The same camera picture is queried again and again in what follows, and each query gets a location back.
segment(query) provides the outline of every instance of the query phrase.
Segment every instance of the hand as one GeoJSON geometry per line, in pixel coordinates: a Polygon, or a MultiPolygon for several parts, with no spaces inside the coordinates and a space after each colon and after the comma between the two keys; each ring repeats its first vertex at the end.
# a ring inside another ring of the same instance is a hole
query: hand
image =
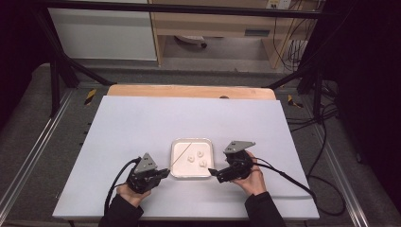
{"type": "MultiPolygon", "coordinates": [[[[247,151],[247,153],[253,158],[253,162],[257,163],[257,160],[254,159],[252,153],[247,151]]],[[[233,180],[233,183],[238,184],[245,193],[250,196],[254,194],[255,196],[268,191],[265,185],[265,179],[263,178],[263,172],[260,170],[259,166],[253,166],[251,169],[251,174],[246,179],[236,179],[233,180]]]]}
{"type": "Polygon", "coordinates": [[[144,194],[139,194],[132,191],[126,184],[122,184],[117,187],[117,194],[119,194],[124,200],[129,202],[134,207],[138,207],[141,201],[150,195],[150,190],[144,194]]]}

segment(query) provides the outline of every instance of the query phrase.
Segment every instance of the clear plastic container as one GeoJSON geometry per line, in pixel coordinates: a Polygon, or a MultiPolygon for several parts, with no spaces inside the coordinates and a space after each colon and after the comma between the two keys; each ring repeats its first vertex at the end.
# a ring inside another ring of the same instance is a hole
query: clear plastic container
{"type": "Polygon", "coordinates": [[[212,142],[204,138],[177,139],[171,146],[171,174],[177,178],[210,177],[214,168],[212,142]]]}

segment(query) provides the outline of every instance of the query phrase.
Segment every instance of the aluminum rail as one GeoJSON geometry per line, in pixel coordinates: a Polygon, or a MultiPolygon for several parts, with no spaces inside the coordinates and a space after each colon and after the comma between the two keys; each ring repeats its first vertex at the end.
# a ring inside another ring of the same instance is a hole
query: aluminum rail
{"type": "Polygon", "coordinates": [[[6,217],[9,214],[12,205],[17,200],[17,197],[22,191],[30,173],[32,172],[39,158],[41,157],[41,154],[44,151],[47,142],[50,140],[53,131],[58,126],[73,93],[74,89],[67,89],[61,100],[61,107],[59,111],[56,112],[54,117],[48,120],[46,126],[44,127],[44,130],[42,131],[30,153],[27,155],[26,160],[24,161],[14,180],[10,184],[7,192],[0,200],[0,226],[2,226],[3,222],[6,220],[6,217]]]}

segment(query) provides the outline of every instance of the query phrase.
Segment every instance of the white cabinet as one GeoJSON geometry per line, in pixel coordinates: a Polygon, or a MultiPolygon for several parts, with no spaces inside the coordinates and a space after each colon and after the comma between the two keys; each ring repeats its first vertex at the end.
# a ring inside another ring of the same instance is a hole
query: white cabinet
{"type": "MultiPolygon", "coordinates": [[[[103,0],[146,3],[146,0],[103,0]]],[[[74,59],[156,61],[148,12],[49,9],[65,53],[74,59]]]]}

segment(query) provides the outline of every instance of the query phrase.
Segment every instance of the white tabletop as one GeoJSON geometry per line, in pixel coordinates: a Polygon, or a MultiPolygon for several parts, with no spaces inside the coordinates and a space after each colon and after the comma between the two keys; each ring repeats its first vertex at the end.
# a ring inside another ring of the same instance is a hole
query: white tabletop
{"type": "MultiPolygon", "coordinates": [[[[231,141],[255,142],[248,150],[256,157],[307,185],[279,101],[104,96],[53,216],[101,218],[107,192],[124,164],[148,152],[159,169],[169,167],[177,138],[209,139],[216,169],[228,166],[223,151],[231,141]]],[[[303,189],[271,170],[263,171],[283,218],[319,218],[303,189]]],[[[233,183],[219,183],[214,177],[188,181],[170,174],[143,200],[142,219],[246,218],[246,199],[233,183]]]]}

